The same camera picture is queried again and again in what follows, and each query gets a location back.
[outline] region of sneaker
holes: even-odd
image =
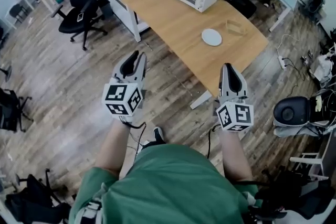
[[[153,130],[153,136],[155,141],[165,143],[163,137],[163,131],[160,127],[155,127]]]

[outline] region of phone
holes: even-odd
[[[80,14],[78,14],[77,22],[80,22],[81,20],[83,20],[83,15],[84,15],[83,12],[81,12]]]

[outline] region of white plate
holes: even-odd
[[[205,29],[202,32],[202,39],[210,46],[218,46],[222,43],[222,36],[214,29]]]

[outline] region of floor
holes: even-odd
[[[298,10],[291,12],[272,33],[268,28],[277,18],[272,8],[265,8],[257,0],[257,13],[251,19],[268,38],[267,48],[243,72],[250,90],[249,102],[254,105],[255,124],[241,134],[242,144],[257,180],[266,180],[261,171],[274,172],[279,165],[288,165],[290,156],[298,156],[314,139],[309,136],[278,138],[273,135],[272,110],[275,104],[291,93],[310,96],[316,91],[312,81],[299,79],[292,67],[281,70],[276,47],[283,34],[291,34],[300,41],[285,37],[279,49],[306,74],[300,57],[310,49],[316,56],[323,31],[303,17]],[[275,1],[276,10],[281,7]],[[179,58],[169,52],[164,42],[148,30],[137,44],[116,18],[106,22],[107,36],[90,33],[88,51],[81,50],[81,36],[74,44],[69,35],[58,32],[60,21],[49,17],[44,5],[31,13],[29,25],[25,20],[6,42],[0,52],[4,66],[13,66],[12,77],[2,88],[14,89],[21,96],[30,95],[27,112],[35,121],[24,122],[27,132],[0,131],[0,168],[10,178],[34,174],[44,177],[44,169],[51,169],[51,182],[65,184],[69,194],[76,193],[84,173],[94,164],[95,156],[111,126],[112,118],[100,102],[103,86],[111,77],[113,66],[127,52],[136,49],[148,57],[145,79],[145,103],[137,114],[135,124],[147,122],[142,141],[150,140],[152,129],[163,128],[170,143],[188,145],[204,155],[208,151],[208,130],[217,122],[212,116],[213,100],[196,110],[190,103],[205,88]],[[132,130],[135,140],[140,131]],[[220,131],[212,133],[212,163],[223,172]],[[136,142],[129,138],[129,148],[122,171],[124,176],[132,165]]]

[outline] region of green shirt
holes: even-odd
[[[182,145],[151,146],[125,178],[92,168],[82,181],[70,224],[105,183],[103,223],[243,223],[255,185],[233,186],[201,153]]]

